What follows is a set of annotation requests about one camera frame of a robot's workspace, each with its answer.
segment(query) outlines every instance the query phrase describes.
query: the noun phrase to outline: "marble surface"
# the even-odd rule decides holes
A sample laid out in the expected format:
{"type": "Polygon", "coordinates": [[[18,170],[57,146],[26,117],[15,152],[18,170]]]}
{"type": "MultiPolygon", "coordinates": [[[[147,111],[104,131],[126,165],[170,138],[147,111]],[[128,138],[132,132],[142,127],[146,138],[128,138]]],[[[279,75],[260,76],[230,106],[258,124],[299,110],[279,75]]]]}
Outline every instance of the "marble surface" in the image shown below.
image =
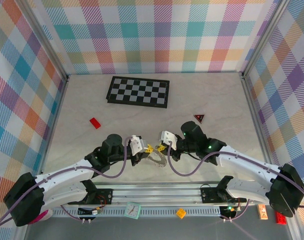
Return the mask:
{"type": "MultiPolygon", "coordinates": [[[[167,109],[107,103],[106,94],[112,75],[73,75],[68,84],[45,173],[67,167],[100,146],[109,134],[123,140],[141,135],[149,144],[158,144],[159,133],[168,130],[182,135],[180,127],[197,120],[194,114],[205,114],[201,125],[210,138],[226,142],[248,156],[263,160],[249,108],[237,73],[171,73],[123,74],[137,78],[170,80],[167,109]],[[95,129],[89,119],[95,117],[101,127],[95,129]]],[[[182,173],[191,172],[198,161],[183,155],[174,162],[182,173]]],[[[114,175],[121,169],[117,163],[106,172],[114,175]]],[[[242,177],[241,172],[204,163],[190,177],[176,175],[169,165],[160,167],[143,159],[132,167],[130,162],[117,179],[97,177],[95,182],[169,182],[219,181],[225,175],[242,177]]]]}

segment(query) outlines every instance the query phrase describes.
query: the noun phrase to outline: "clock face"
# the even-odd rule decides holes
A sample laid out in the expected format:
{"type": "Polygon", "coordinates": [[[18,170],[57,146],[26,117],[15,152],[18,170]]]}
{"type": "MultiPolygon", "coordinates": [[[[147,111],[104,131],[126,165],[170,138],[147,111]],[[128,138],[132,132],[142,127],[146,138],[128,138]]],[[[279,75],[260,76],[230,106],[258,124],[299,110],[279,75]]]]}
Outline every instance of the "clock face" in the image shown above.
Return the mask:
{"type": "Polygon", "coordinates": [[[125,208],[125,216],[133,219],[138,219],[141,211],[141,205],[133,202],[128,202],[125,208]]]}

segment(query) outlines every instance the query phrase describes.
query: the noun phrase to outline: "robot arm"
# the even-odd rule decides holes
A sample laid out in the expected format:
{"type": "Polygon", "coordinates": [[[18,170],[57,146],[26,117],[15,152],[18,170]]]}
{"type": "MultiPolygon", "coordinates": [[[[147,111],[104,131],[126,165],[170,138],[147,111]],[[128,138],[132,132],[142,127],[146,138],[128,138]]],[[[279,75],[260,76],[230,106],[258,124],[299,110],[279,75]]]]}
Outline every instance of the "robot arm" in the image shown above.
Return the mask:
{"type": "Polygon", "coordinates": [[[225,176],[217,186],[217,194],[222,200],[227,200],[227,196],[251,199],[269,203],[274,210],[286,217],[294,216],[304,197],[303,193],[282,177],[272,173],[281,173],[304,189],[304,184],[294,167],[289,164],[280,167],[263,163],[239,153],[220,140],[207,138],[200,126],[193,121],[184,123],[181,130],[185,139],[168,131],[161,133],[160,151],[163,154],[168,154],[171,143],[170,155],[175,161],[179,161],[181,154],[184,153],[196,153],[203,159],[210,153],[219,152],[205,161],[240,172],[252,179],[245,181],[225,176]]]}
{"type": "Polygon", "coordinates": [[[45,182],[29,192],[12,210],[11,215],[15,224],[18,227],[26,225],[40,213],[66,203],[81,201],[83,204],[98,204],[96,187],[90,180],[98,176],[93,169],[103,174],[111,165],[124,159],[130,160],[132,166],[135,166],[149,154],[147,145],[140,136],[131,136],[125,148],[122,145],[122,138],[117,134],[111,134],[102,142],[101,147],[97,147],[84,159],[71,166],[35,177],[29,172],[20,176],[4,198],[8,209],[27,190],[40,182],[45,182]]]}

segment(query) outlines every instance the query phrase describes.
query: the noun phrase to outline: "yellow clip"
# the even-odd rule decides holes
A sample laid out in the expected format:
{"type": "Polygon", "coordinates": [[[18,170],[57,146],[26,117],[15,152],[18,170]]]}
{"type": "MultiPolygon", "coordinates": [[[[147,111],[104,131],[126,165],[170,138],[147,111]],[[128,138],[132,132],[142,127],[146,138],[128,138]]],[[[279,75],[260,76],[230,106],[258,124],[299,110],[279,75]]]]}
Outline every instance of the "yellow clip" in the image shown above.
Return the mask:
{"type": "Polygon", "coordinates": [[[163,150],[165,150],[166,149],[166,147],[165,146],[158,146],[158,148],[157,148],[157,150],[159,151],[159,152],[161,152],[161,151],[163,151],[163,150]]]}
{"type": "Polygon", "coordinates": [[[153,152],[153,150],[154,150],[154,148],[151,145],[147,144],[147,149],[145,150],[145,152],[151,153],[151,152],[153,152]]]}

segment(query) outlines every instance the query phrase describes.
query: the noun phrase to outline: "colorful plaid pattern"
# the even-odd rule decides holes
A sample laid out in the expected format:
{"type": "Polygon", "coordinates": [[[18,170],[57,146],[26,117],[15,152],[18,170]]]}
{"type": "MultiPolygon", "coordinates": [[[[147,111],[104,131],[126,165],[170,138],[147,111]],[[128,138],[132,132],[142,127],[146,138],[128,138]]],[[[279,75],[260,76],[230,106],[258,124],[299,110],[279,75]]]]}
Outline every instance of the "colorful plaid pattern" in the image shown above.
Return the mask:
{"type": "Polygon", "coordinates": [[[252,42],[251,48],[246,55],[245,61],[243,62],[243,65],[241,68],[241,72],[244,72],[249,60],[251,59],[251,57],[254,53],[254,50],[255,50],[257,44],[259,43],[260,38],[262,37],[262,35],[267,27],[269,20],[271,19],[272,15],[280,1],[281,0],[273,0],[273,3],[271,5],[270,9],[268,10],[267,15],[265,16],[265,19],[260,27],[260,30],[257,32],[257,35],[256,35],[254,41],[252,42]]]}
{"type": "Polygon", "coordinates": [[[272,0],[30,2],[72,74],[235,71],[250,36],[260,36],[272,13],[253,32],[264,4],[272,0]]]}
{"type": "MultiPolygon", "coordinates": [[[[39,167],[62,87],[14,0],[0,0],[0,217],[14,182],[39,167]]],[[[0,228],[0,240],[9,239],[12,224],[0,228]]]]}
{"type": "Polygon", "coordinates": [[[304,182],[304,0],[290,2],[249,85],[273,161],[293,165],[304,182]]]}

